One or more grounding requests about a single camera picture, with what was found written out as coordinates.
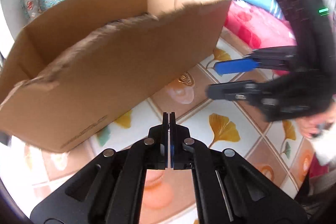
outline open cardboard box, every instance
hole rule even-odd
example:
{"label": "open cardboard box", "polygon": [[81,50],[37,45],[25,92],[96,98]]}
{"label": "open cardboard box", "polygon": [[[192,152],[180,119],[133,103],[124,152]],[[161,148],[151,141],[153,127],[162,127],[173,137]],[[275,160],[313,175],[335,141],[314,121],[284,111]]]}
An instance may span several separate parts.
{"label": "open cardboard box", "polygon": [[[20,32],[8,56],[0,77],[0,130],[52,152],[74,148],[211,55],[229,5],[230,0],[55,5]],[[84,39],[108,22],[144,13],[157,18],[119,23],[99,42]],[[74,44],[79,50],[69,57]]]}

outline green led indicator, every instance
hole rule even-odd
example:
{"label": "green led indicator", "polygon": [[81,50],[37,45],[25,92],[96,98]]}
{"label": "green led indicator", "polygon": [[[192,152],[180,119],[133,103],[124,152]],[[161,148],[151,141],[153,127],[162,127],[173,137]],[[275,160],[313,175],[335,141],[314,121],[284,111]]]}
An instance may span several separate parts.
{"label": "green led indicator", "polygon": [[324,12],[327,12],[327,11],[329,11],[329,9],[328,8],[324,8],[324,9],[319,10],[319,13],[324,13]]}

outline floral tile pattern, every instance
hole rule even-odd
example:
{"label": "floral tile pattern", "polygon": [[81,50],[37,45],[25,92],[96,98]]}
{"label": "floral tile pattern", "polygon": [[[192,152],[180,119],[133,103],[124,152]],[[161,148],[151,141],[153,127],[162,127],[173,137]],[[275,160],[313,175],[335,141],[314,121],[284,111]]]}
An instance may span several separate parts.
{"label": "floral tile pattern", "polygon": [[[25,167],[20,174],[31,184],[32,196],[25,198],[36,205],[104,149],[130,147],[162,122],[163,112],[173,111],[177,123],[188,127],[192,137],[214,150],[236,150],[293,198],[313,156],[312,146],[298,133],[295,122],[265,122],[262,113],[244,101],[206,97],[205,89],[213,83],[271,80],[273,72],[267,70],[220,76],[212,69],[217,61],[238,59],[249,52],[246,44],[224,29],[213,55],[68,153],[48,153],[13,138],[11,150]],[[142,224],[193,224],[197,218],[190,170],[147,172]]]}

